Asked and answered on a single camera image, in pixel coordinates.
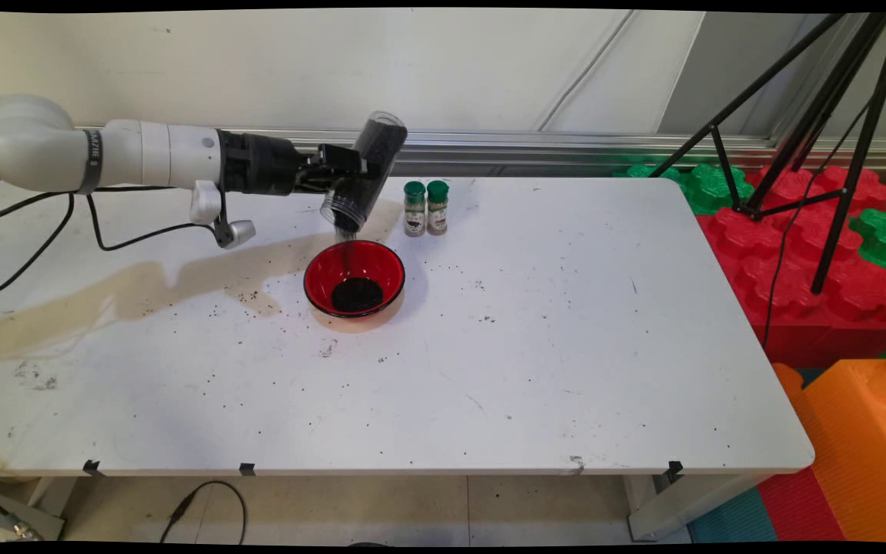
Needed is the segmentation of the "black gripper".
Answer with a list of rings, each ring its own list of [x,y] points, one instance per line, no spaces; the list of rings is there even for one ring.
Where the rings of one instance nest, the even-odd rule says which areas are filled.
[[[367,175],[367,161],[352,148],[320,144],[308,158],[285,138],[218,131],[223,192],[288,196],[326,194],[337,179]],[[306,164],[306,178],[298,171]]]

